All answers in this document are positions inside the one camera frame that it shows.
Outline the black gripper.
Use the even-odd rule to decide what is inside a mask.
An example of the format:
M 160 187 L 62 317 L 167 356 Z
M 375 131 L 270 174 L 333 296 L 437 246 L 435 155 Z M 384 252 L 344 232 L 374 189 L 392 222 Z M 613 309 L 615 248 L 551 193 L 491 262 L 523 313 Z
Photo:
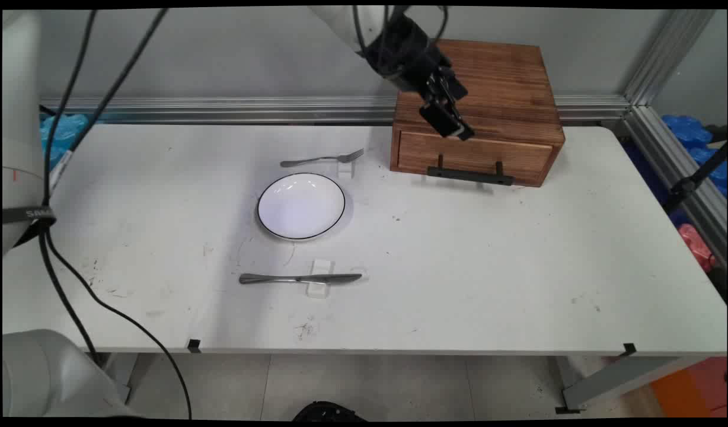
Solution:
M 362 57 L 370 67 L 401 92 L 416 93 L 426 100 L 419 108 L 421 117 L 443 138 L 456 137 L 466 141 L 475 136 L 473 130 L 450 103 L 469 91 L 458 81 L 451 61 L 438 48 L 438 42 L 405 11 L 389 12 L 385 27 Z

